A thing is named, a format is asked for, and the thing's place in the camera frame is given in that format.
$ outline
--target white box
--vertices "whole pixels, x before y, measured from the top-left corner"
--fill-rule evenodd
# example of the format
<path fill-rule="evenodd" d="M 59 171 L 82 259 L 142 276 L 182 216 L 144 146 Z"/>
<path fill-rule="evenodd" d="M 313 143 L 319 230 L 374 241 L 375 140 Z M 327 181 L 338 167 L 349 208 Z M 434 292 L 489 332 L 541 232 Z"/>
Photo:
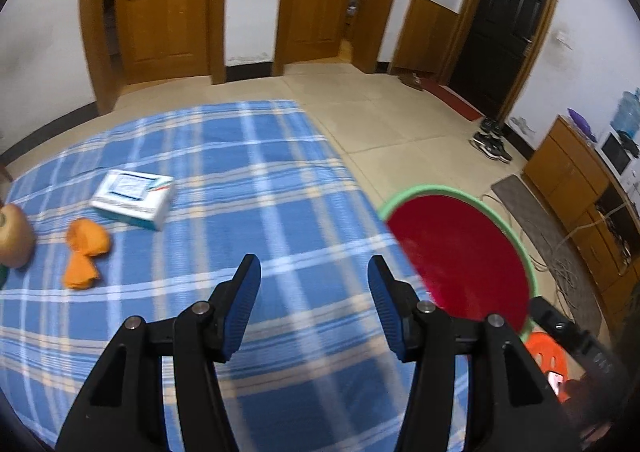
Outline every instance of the white box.
<path fill-rule="evenodd" d="M 91 198 L 91 206 L 110 219 L 161 230 L 174 188 L 171 176 L 113 169 Z"/>

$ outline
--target blue plaid fabric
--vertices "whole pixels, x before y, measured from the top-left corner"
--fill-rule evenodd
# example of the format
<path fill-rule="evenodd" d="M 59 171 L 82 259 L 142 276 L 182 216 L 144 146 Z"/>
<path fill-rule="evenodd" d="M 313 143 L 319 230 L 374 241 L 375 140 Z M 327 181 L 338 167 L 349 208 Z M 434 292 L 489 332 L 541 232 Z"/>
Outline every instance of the blue plaid fabric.
<path fill-rule="evenodd" d="M 172 175 L 164 229 L 103 219 L 89 199 L 108 169 Z M 66 413 L 124 319 L 174 317 L 233 276 L 246 253 L 262 284 L 240 350 L 216 365 L 242 452 L 394 449 L 413 374 L 384 339 L 367 286 L 372 254 L 427 294 L 326 139 L 294 102 L 206 105 L 116 127 L 20 177 L 8 201 L 38 237 L 0 292 L 0 387 L 54 444 Z M 62 287 L 69 223 L 110 233 L 102 280 Z M 467 369 L 456 367 L 449 450 L 461 450 Z M 183 450 L 172 362 L 162 366 L 170 447 Z"/>

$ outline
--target metal bolt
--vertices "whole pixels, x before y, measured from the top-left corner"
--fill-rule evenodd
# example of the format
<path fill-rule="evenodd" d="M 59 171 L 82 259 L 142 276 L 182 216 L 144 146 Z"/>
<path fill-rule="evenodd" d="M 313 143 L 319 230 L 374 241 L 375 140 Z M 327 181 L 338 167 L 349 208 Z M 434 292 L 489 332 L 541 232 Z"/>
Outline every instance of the metal bolt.
<path fill-rule="evenodd" d="M 126 327 L 127 329 L 135 329 L 140 324 L 142 324 L 142 318 L 138 317 L 137 315 L 133 315 L 133 317 L 129 317 L 126 321 L 124 321 L 124 327 Z"/>
<path fill-rule="evenodd" d="M 207 311 L 209 311 L 209 308 L 209 302 L 198 301 L 193 306 L 191 306 L 191 311 L 193 311 L 196 315 L 204 315 Z"/>
<path fill-rule="evenodd" d="M 493 327 L 502 327 L 504 325 L 504 318 L 502 318 L 497 313 L 492 313 L 491 315 L 489 315 L 489 317 L 487 317 L 487 320 Z"/>
<path fill-rule="evenodd" d="M 420 313 L 433 313 L 436 311 L 436 305 L 431 301 L 420 301 L 416 307 Z"/>

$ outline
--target orange plastic stool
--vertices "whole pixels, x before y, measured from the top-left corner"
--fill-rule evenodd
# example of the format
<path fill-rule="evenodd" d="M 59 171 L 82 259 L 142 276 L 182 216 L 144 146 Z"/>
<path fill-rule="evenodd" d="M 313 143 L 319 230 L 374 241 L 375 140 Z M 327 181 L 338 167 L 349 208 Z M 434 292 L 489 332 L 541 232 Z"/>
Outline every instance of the orange plastic stool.
<path fill-rule="evenodd" d="M 549 335 L 542 333 L 542 331 L 535 331 L 527 339 L 525 347 L 529 350 L 540 369 L 542 369 L 542 372 L 545 373 L 545 376 L 550 371 L 553 371 L 562 375 L 563 382 L 569 379 L 564 350 Z M 564 390 L 560 390 L 558 400 L 564 402 L 568 398 L 569 396 Z"/>

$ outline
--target cable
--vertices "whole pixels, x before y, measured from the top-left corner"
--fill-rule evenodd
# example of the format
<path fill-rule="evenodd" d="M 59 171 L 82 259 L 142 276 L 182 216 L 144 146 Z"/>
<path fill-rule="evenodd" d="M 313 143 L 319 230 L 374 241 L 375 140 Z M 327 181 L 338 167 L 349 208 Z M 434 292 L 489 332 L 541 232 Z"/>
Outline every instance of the cable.
<path fill-rule="evenodd" d="M 510 228 L 513 228 L 513 224 L 511 223 L 513 218 L 513 215 L 511 214 L 511 212 L 507 209 L 506 205 L 500 201 L 500 199 L 496 198 L 495 196 L 492 196 L 491 194 L 488 193 L 484 193 L 480 196 L 480 201 L 482 201 L 484 198 L 489 198 L 492 199 L 493 201 L 495 201 L 496 203 L 500 204 L 502 206 L 502 208 L 504 209 L 504 211 L 508 214 L 509 216 L 509 226 Z M 529 259 L 531 260 L 534 269 L 537 272 L 540 273 L 545 273 L 545 272 L 549 272 L 551 273 L 552 276 L 554 276 L 554 282 L 556 283 L 556 291 L 555 291 L 555 300 L 554 300 L 554 304 L 558 304 L 560 309 L 562 310 L 562 313 L 565 315 L 565 317 L 567 318 L 573 318 L 570 317 L 569 314 L 566 312 L 566 310 L 564 309 L 564 305 L 562 305 L 561 299 L 560 299 L 560 294 L 562 294 L 562 298 L 564 299 L 564 302 L 566 302 L 566 304 L 572 308 L 572 309 L 577 309 L 577 307 L 569 300 L 567 292 L 562 289 L 562 286 L 560 285 L 560 280 L 556 279 L 555 275 L 557 275 L 558 277 L 561 277 L 562 279 L 564 279 L 564 283 L 566 285 L 569 286 L 569 288 L 571 289 L 575 289 L 575 283 L 577 280 L 577 274 L 575 273 L 575 271 L 572 269 L 572 264 L 571 262 L 569 262 L 568 259 L 556 259 L 556 254 L 558 253 L 558 250 L 569 240 L 571 239 L 577 232 L 579 232 L 580 230 L 586 229 L 586 228 L 591 228 L 594 227 L 602 222 L 605 222 L 610 216 L 612 216 L 613 214 L 615 214 L 617 211 L 619 211 L 620 209 L 622 209 L 622 207 L 625 206 L 629 206 L 629 201 L 628 200 L 624 200 L 622 204 L 618 205 L 617 207 L 615 207 L 615 209 L 611 210 L 610 212 L 608 212 L 606 215 L 602 216 L 601 219 L 594 221 L 593 223 L 588 223 L 587 225 L 581 225 L 578 226 L 576 228 L 574 228 L 571 232 L 569 232 L 569 234 L 567 236 L 564 237 L 564 239 L 562 239 L 562 241 L 560 241 L 552 250 L 551 255 L 549 256 L 548 262 L 550 263 L 549 265 L 545 263 L 540 263 L 535 257 L 533 257 L 531 254 L 529 254 L 529 252 L 527 252 L 527 254 L 529 255 Z M 540 235 L 542 236 L 542 238 L 545 240 L 546 244 L 549 245 L 549 248 L 551 248 L 551 244 L 549 244 L 549 242 L 546 240 L 544 234 L 533 224 L 531 223 L 529 220 L 525 220 L 532 228 L 538 230 L 538 232 L 540 233 Z M 520 240 L 520 242 L 522 243 L 522 236 L 524 235 L 524 227 L 522 225 L 520 225 L 520 235 L 518 236 L 518 239 Z"/>

